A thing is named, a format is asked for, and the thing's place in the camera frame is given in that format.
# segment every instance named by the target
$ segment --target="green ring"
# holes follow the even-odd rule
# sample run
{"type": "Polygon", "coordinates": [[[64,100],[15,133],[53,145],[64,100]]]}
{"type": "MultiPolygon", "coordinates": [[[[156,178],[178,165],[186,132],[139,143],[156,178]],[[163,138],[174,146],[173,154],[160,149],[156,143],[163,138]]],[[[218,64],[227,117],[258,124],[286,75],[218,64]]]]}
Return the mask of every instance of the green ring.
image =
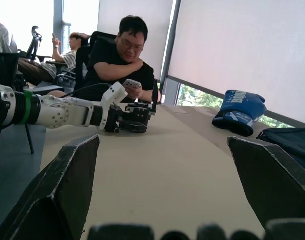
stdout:
{"type": "Polygon", "coordinates": [[[31,98],[33,97],[33,92],[32,91],[25,91],[23,94],[26,97],[26,112],[23,116],[22,121],[20,124],[26,124],[30,114],[31,114],[31,109],[32,109],[32,100],[31,98]]]}

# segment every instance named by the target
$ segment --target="floor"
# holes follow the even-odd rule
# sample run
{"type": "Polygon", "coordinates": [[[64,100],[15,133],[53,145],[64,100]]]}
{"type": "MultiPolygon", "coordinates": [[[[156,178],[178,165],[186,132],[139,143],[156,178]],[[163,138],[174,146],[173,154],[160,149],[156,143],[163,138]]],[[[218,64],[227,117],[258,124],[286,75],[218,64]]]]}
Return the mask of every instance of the floor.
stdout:
{"type": "Polygon", "coordinates": [[[40,172],[46,128],[29,126],[34,146],[31,154],[23,125],[13,125],[0,134],[0,225],[40,172]]]}

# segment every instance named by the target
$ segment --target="black bag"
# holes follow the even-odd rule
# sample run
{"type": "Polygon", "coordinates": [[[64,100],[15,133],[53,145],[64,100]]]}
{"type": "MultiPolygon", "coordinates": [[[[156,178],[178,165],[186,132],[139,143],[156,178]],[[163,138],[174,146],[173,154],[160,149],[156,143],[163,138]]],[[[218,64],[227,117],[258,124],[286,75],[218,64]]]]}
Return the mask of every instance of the black bag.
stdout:
{"type": "Polygon", "coordinates": [[[305,128],[271,128],[257,137],[276,144],[305,169],[305,128]]]}

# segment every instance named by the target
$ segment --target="chair leg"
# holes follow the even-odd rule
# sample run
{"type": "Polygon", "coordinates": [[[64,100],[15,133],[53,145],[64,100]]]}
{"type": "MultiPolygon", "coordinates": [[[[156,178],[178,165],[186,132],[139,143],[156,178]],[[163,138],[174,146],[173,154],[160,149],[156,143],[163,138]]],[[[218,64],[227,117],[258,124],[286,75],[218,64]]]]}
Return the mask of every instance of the chair leg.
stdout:
{"type": "Polygon", "coordinates": [[[25,124],[24,127],[26,128],[26,133],[27,133],[27,137],[28,137],[30,152],[31,152],[31,154],[34,154],[35,150],[34,150],[34,145],[33,145],[33,142],[32,142],[31,132],[29,131],[29,128],[28,128],[28,124],[25,124]]]}

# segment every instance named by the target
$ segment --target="black cable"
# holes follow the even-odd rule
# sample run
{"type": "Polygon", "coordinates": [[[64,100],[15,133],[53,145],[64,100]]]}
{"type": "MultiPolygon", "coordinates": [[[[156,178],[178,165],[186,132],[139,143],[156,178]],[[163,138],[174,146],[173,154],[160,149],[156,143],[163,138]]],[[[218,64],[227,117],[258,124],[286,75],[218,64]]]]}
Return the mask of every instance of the black cable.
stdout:
{"type": "Polygon", "coordinates": [[[68,96],[70,96],[70,95],[73,95],[73,94],[75,94],[75,93],[79,93],[79,92],[81,92],[81,91],[83,91],[83,90],[91,89],[91,88],[93,88],[93,87],[97,87],[97,86],[100,86],[100,85],[105,85],[105,86],[107,86],[108,88],[111,87],[111,85],[108,84],[108,83],[97,83],[97,84],[94,84],[94,85],[91,85],[91,86],[85,86],[85,87],[83,87],[83,88],[80,88],[80,89],[78,89],[78,90],[76,90],[76,91],[73,91],[73,92],[68,93],[68,94],[66,94],[66,95],[64,95],[64,96],[61,96],[60,98],[61,98],[61,99],[64,99],[64,98],[66,98],[66,97],[68,97],[68,96]]]}

